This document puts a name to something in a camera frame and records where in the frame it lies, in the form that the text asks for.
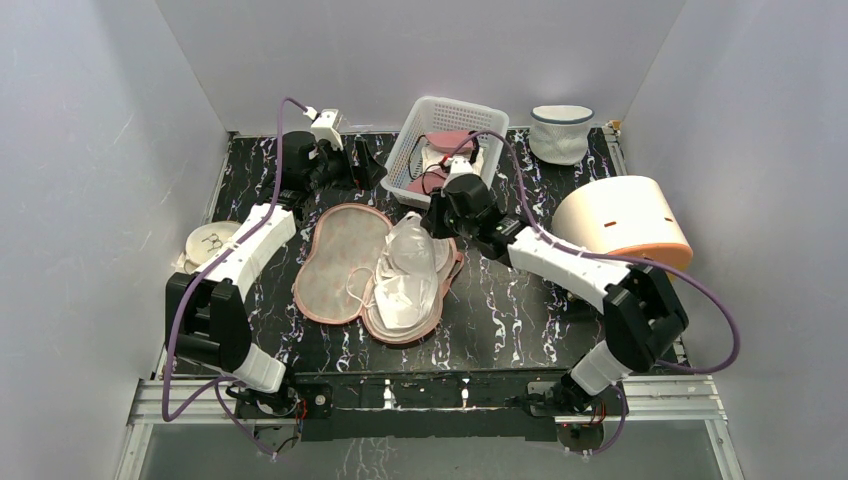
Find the white bra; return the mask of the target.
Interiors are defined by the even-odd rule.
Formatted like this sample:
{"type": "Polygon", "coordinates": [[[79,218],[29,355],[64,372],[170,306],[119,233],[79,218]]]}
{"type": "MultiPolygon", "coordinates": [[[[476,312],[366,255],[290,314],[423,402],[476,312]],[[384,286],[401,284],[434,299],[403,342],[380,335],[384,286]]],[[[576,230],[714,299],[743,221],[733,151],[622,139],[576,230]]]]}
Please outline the white bra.
{"type": "Polygon", "coordinates": [[[408,212],[390,228],[366,282],[362,320],[378,341],[402,345],[432,332],[443,299],[461,266],[455,242],[435,239],[423,228],[423,217],[408,212]]]}

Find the pink patterned mesh laundry bag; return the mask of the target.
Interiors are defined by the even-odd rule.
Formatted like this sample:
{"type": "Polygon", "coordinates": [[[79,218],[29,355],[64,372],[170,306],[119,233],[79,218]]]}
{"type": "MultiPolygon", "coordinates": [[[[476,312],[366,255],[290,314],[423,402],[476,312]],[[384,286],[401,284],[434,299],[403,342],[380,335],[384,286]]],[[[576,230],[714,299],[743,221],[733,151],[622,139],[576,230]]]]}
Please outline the pink patterned mesh laundry bag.
{"type": "MultiPolygon", "coordinates": [[[[358,204],[333,207],[320,217],[293,286],[295,303],[306,318],[326,325],[362,320],[360,299],[370,279],[364,269],[376,265],[385,236],[396,223],[358,204]]],[[[461,266],[454,269],[453,279],[464,262],[456,250],[461,266]]]]}

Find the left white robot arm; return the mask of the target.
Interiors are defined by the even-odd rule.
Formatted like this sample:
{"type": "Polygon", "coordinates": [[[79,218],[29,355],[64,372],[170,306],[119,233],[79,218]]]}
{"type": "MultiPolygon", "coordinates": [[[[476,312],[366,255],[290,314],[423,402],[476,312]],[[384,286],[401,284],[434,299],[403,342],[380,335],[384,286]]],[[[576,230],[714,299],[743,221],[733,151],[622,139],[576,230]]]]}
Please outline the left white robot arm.
{"type": "Polygon", "coordinates": [[[275,416],[294,411],[299,391],[286,365],[253,340],[246,294],[297,233],[326,190],[374,189],[386,175],[365,139],[336,140],[293,131],[276,141],[276,171],[236,233],[192,273],[166,283],[165,381],[183,360],[219,373],[230,395],[275,416]]]}

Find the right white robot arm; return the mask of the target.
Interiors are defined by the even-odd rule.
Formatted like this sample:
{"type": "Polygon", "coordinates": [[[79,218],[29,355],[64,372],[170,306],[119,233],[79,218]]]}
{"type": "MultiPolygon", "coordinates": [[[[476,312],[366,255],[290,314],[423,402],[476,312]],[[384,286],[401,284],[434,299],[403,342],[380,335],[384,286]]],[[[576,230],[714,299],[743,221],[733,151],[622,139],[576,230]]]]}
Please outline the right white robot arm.
{"type": "Polygon", "coordinates": [[[566,246],[527,217],[502,210],[474,174],[435,188],[422,226],[435,239],[461,237],[489,260],[551,281],[600,314],[603,341],[557,383],[542,392],[528,389],[535,415],[590,413],[605,390],[649,371],[688,327],[665,271],[634,258],[614,264],[566,246]]]}

